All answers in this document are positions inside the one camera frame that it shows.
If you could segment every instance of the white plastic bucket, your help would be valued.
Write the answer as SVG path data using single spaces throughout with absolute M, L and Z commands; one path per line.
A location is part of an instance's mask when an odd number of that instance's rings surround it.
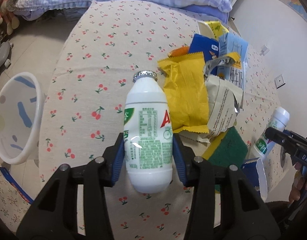
M 22 72 L 0 92 L 0 158 L 9 164 L 38 159 L 45 96 L 37 78 Z

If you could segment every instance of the table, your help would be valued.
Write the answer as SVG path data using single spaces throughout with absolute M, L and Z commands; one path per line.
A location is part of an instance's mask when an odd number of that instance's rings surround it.
M 66 41 L 50 84 L 40 131 L 41 186 L 60 164 L 84 165 L 113 145 L 123 131 L 124 102 L 133 74 L 153 70 L 163 86 L 157 60 L 166 58 L 174 48 L 190 44 L 198 30 L 196 21 L 210 19 L 150 2 L 94 2 Z M 244 108 L 236 126 L 248 147 L 280 105 L 272 80 L 262 58 L 250 46 Z M 202 155 L 207 147 L 183 141 L 196 155 Z M 280 166 L 276 146 L 265 162 L 269 191 L 282 179 L 287 164 Z M 192 193 L 192 188 L 180 183 L 174 168 L 173 182 L 165 192 L 140 194 L 132 188 L 123 167 L 116 186 L 106 189 L 115 239 L 182 239 Z M 219 197 L 217 201 L 219 219 Z M 78 225 L 83 233 L 81 191 Z

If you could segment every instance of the stuffed toy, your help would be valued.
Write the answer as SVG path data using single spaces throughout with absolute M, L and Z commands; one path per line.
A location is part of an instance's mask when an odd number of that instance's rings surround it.
M 19 19 L 13 14 L 13 12 L 9 12 L 6 8 L 7 0 L 0 0 L 0 24 L 3 21 L 7 24 L 7 34 L 11 35 L 13 30 L 18 28 Z

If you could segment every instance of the white bottle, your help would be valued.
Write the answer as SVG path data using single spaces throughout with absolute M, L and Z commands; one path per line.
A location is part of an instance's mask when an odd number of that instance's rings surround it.
M 270 141 L 265 136 L 265 131 L 268 127 L 273 127 L 279 131 L 283 131 L 288 122 L 289 122 L 289 113 L 283 109 L 282 107 L 278 107 L 273 111 L 273 114 L 271 116 L 270 122 L 267 124 L 266 128 L 264 129 L 262 135 L 260 138 L 255 142 L 255 144 L 251 147 L 250 153 L 255 156 L 259 157 L 262 160 L 264 160 L 274 145 L 276 144 L 273 141 Z
M 172 127 L 167 98 L 153 71 L 139 71 L 124 116 L 126 168 L 135 190 L 157 193 L 172 179 Z

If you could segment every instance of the wall outlet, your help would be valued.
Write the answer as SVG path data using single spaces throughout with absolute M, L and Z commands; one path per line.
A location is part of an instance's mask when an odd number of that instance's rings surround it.
M 274 79 L 274 82 L 276 84 L 276 88 L 282 87 L 283 85 L 285 85 L 285 79 L 283 78 L 283 75 L 281 74 L 280 76 L 277 76 Z

